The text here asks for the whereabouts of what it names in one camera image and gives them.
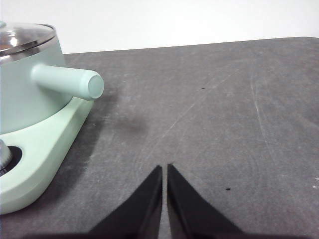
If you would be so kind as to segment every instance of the gray table surface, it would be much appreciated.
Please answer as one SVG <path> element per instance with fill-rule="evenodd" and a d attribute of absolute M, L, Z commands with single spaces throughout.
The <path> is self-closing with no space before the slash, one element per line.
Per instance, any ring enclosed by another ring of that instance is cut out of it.
<path fill-rule="evenodd" d="M 65 58 L 99 72 L 105 91 L 44 194 L 1 217 L 1 238 L 86 232 L 174 163 L 241 229 L 319 239 L 319 39 Z M 159 238 L 170 238 L 165 195 Z"/>

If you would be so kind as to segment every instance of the white background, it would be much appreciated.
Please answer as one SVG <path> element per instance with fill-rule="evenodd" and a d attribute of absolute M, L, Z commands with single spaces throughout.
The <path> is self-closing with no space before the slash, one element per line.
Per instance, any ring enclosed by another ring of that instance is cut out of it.
<path fill-rule="evenodd" d="M 319 0 L 1 0 L 0 17 L 54 25 L 63 53 L 319 37 Z"/>

